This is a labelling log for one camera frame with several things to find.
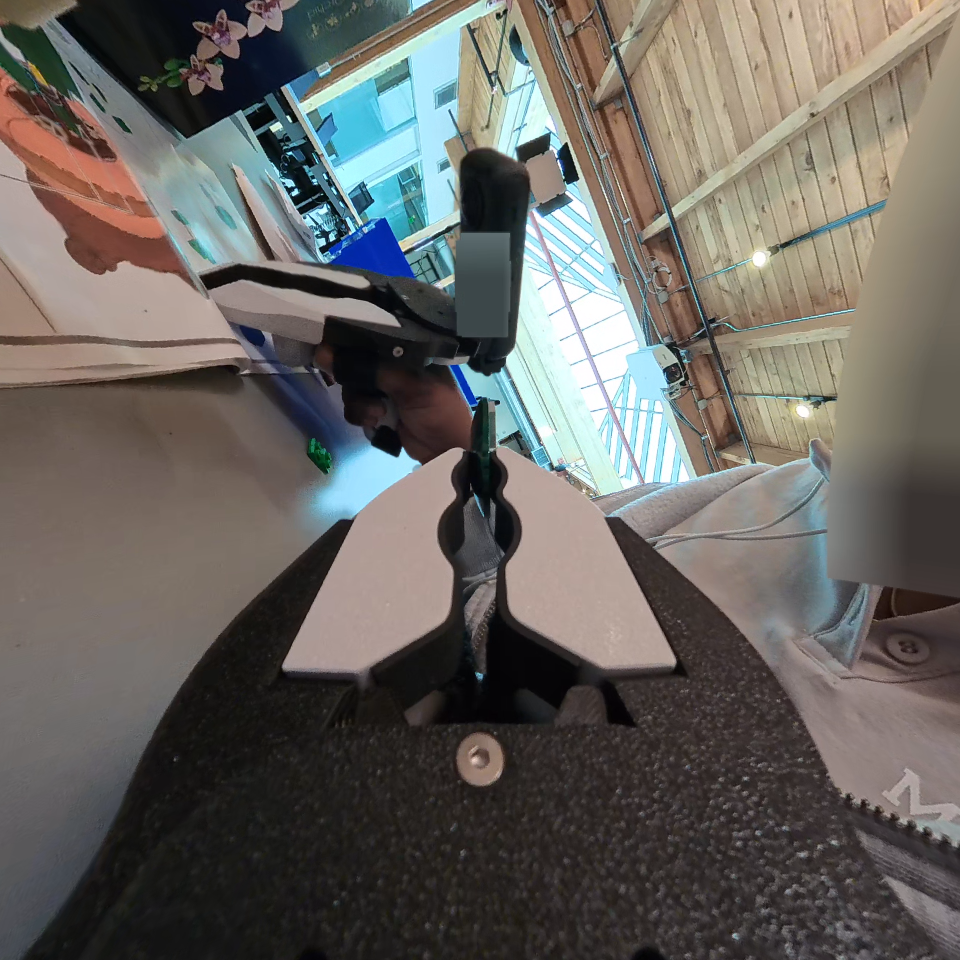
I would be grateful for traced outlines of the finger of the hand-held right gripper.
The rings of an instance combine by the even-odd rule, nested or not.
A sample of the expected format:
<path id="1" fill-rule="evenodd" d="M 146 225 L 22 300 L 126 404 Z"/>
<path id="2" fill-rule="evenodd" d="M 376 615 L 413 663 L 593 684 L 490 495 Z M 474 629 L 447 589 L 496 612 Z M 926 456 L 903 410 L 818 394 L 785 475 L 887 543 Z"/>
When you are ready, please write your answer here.
<path id="1" fill-rule="evenodd" d="M 230 262 L 201 271 L 198 279 L 208 293 L 230 284 L 251 282 L 270 289 L 334 299 L 374 303 L 379 296 L 378 287 L 365 274 L 318 263 Z"/>
<path id="2" fill-rule="evenodd" d="M 278 358 L 304 363 L 322 343 L 349 346 L 351 337 L 389 350 L 402 334 L 400 322 L 383 308 L 353 296 L 316 294 L 213 294 L 224 318 L 258 330 L 273 343 L 289 341 Z"/>

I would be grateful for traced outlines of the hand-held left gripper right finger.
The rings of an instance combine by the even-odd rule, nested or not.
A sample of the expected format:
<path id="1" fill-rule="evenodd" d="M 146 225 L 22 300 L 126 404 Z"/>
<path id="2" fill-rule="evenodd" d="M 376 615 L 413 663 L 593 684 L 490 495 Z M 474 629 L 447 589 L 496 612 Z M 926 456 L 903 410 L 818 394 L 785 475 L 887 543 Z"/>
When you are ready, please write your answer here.
<path id="1" fill-rule="evenodd" d="M 506 545 L 488 678 L 569 689 L 673 673 L 677 657 L 602 511 L 511 450 L 492 454 L 490 471 Z"/>

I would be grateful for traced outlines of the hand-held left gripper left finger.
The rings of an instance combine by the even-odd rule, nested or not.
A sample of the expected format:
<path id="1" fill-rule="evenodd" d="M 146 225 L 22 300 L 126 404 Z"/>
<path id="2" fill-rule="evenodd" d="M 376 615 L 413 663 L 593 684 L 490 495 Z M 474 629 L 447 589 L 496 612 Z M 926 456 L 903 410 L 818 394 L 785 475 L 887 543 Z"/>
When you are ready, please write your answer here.
<path id="1" fill-rule="evenodd" d="M 294 679 L 432 692 L 464 658 L 471 456 L 450 450 L 354 518 L 282 663 Z"/>

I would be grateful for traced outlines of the dark green brick leaf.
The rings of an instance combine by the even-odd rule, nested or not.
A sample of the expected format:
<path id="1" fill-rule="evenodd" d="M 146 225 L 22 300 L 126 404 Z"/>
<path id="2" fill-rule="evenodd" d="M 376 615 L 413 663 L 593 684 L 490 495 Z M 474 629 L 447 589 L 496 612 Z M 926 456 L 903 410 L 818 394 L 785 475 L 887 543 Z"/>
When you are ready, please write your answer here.
<path id="1" fill-rule="evenodd" d="M 496 410 L 497 402 L 494 399 L 479 397 L 473 408 L 470 426 L 470 486 L 481 516 L 486 521 L 490 519 L 493 507 L 492 463 L 498 445 Z"/>

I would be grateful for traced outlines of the person's right hand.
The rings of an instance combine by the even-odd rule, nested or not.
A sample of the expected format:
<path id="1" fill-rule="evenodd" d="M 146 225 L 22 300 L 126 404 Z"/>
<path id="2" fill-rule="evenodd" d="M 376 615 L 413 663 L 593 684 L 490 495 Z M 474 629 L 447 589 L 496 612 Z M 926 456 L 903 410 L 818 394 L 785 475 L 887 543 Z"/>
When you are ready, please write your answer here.
<path id="1" fill-rule="evenodd" d="M 350 424 L 373 433 L 393 411 L 401 449 L 420 464 L 471 447 L 473 413 L 449 368 L 383 366 L 375 384 L 342 385 L 343 414 Z"/>

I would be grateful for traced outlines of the white paper bag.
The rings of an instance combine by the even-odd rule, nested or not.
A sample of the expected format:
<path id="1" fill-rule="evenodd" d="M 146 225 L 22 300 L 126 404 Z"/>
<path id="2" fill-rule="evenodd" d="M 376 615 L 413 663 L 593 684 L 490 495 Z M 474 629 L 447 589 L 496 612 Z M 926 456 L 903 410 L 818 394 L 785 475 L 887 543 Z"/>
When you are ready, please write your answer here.
<path id="1" fill-rule="evenodd" d="M 286 263 L 320 263 L 316 236 L 280 181 L 269 173 L 251 179 L 238 164 L 230 166 L 268 257 Z"/>

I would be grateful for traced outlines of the open instruction booklet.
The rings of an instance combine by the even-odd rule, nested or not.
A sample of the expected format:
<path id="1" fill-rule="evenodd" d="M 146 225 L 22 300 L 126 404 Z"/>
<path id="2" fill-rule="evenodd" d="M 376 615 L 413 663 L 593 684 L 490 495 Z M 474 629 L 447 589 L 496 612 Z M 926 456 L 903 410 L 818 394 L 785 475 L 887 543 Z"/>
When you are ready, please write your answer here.
<path id="1" fill-rule="evenodd" d="M 2 26 L 2 388 L 246 370 L 199 272 L 269 254 L 229 167 L 57 23 Z"/>

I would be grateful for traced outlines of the grey zip hooded jacket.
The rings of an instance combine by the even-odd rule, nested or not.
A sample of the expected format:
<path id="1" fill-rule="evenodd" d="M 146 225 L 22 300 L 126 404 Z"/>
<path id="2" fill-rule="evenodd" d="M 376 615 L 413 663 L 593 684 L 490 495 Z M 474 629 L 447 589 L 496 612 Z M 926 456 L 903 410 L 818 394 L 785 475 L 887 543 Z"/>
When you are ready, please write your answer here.
<path id="1" fill-rule="evenodd" d="M 784 686 L 873 861 L 958 958 L 958 599 L 833 580 L 832 452 L 601 495 L 738 628 Z"/>

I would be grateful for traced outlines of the studio light panel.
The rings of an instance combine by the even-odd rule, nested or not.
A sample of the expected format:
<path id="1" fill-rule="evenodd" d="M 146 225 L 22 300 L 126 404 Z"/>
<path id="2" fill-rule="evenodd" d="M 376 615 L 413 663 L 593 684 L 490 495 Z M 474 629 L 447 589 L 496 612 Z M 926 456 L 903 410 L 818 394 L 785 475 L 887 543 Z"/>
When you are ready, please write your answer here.
<path id="1" fill-rule="evenodd" d="M 515 157 L 526 168 L 531 207 L 540 217 L 547 217 L 572 202 L 570 186 L 580 181 L 580 174 L 567 143 L 555 148 L 551 132 L 547 131 L 519 144 Z"/>

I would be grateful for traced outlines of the black orchid picture box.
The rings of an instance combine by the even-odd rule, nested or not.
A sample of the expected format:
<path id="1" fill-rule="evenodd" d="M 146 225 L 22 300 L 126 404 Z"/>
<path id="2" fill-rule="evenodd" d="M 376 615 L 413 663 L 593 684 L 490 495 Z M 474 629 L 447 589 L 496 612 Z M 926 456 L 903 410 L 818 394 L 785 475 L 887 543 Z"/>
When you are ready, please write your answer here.
<path id="1" fill-rule="evenodd" d="M 61 23 L 190 138 L 410 12 L 406 1 L 87 1 Z"/>

